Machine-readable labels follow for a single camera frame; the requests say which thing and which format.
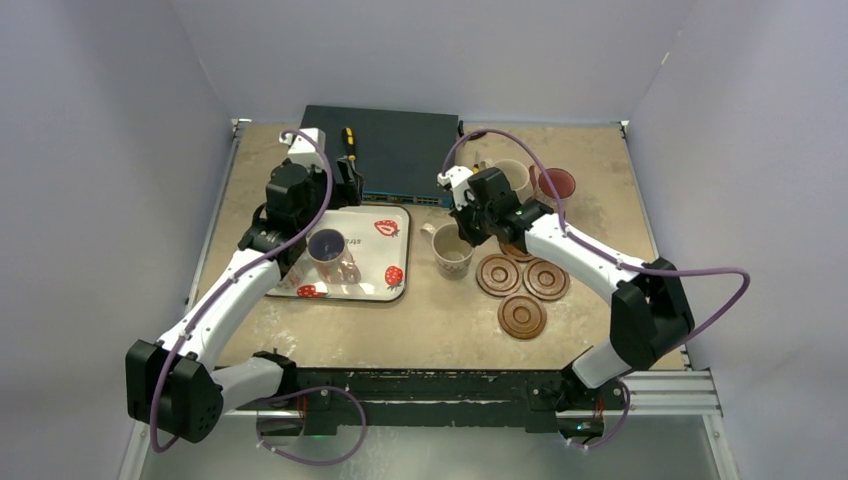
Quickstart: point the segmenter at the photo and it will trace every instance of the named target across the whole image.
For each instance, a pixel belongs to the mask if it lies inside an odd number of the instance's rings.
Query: screwdriver
[[[345,148],[345,156],[353,162],[356,160],[356,143],[353,140],[353,129],[345,127],[342,129],[342,145]]]

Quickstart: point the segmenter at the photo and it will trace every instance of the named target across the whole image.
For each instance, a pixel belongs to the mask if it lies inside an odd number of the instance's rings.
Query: white mug
[[[496,167],[504,172],[504,176],[509,181],[509,188],[518,196],[518,201],[523,205],[524,202],[533,196],[533,185],[530,182],[530,171],[518,160],[505,158],[503,160],[486,159],[480,162],[481,168]]]
[[[436,256],[436,266],[443,277],[458,280],[468,274],[474,247],[459,238],[459,227],[455,223],[438,228],[425,223],[421,226],[421,233],[429,237],[430,246]]]

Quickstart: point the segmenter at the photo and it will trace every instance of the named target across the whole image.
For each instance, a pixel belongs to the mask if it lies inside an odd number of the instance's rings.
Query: mug
[[[562,208],[565,209],[565,201],[574,194],[574,189],[577,188],[577,182],[570,173],[561,168],[547,168],[548,176],[556,188],[556,196],[562,201]],[[533,196],[536,200],[551,207],[556,212],[556,197],[548,181],[541,174],[536,177],[536,165],[530,166],[530,181],[533,183]]]
[[[312,234],[306,252],[318,276],[326,283],[359,283],[361,275],[344,235],[338,230],[324,229]]]
[[[509,188],[518,196],[518,202],[524,205],[524,202],[533,196],[533,185],[531,183],[530,172],[527,167],[518,160],[503,159],[492,161],[486,159],[480,162],[482,168],[495,167],[504,172],[504,176],[509,181]]]
[[[425,223],[421,226],[421,233],[429,236],[430,246],[436,256],[436,266],[443,277],[458,280],[468,274],[474,247],[459,238],[459,227],[455,223],[438,228]]]

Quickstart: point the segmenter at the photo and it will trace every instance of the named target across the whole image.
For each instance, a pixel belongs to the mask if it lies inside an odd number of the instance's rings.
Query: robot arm
[[[619,268],[620,263],[673,270],[665,259],[651,264],[622,254],[573,226],[563,233],[550,208],[529,200],[518,202],[503,172],[489,168],[473,174],[455,166],[439,183],[451,190],[451,215],[460,236],[480,245],[490,236],[547,260],[586,284],[610,305],[610,336],[584,352],[562,371],[563,394],[575,397],[632,370],[645,370],[682,341],[694,320],[679,278],[638,274]],[[587,250],[581,238],[616,258],[612,263]],[[560,405],[567,408],[568,398]]]
[[[191,442],[205,438],[222,413],[293,388],[295,364],[276,353],[260,352],[240,365],[215,368],[227,341],[259,299],[288,273],[305,250],[306,240],[301,238],[274,257],[268,254],[307,228],[327,193],[328,172],[318,153],[323,150],[324,134],[318,129],[302,133],[318,148],[300,136],[280,138],[281,143],[291,145],[288,158],[271,172],[265,187],[267,201],[254,212],[250,228],[221,277],[155,344],[138,340],[127,352],[130,417],[150,423],[154,391],[169,356],[172,361],[156,404],[158,428]],[[329,208],[359,205],[363,179],[350,161],[341,159],[330,167],[333,191]],[[236,278],[236,272],[244,269]],[[213,293],[228,282],[233,283],[217,295]]]

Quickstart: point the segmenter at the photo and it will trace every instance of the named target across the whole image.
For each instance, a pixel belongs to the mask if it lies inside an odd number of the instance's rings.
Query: strawberry tray
[[[410,223],[409,212],[393,205],[361,205],[326,212],[312,231],[332,228],[344,235],[359,269],[359,282],[331,284],[322,281],[304,252],[268,296],[371,302],[396,300],[406,289]]]

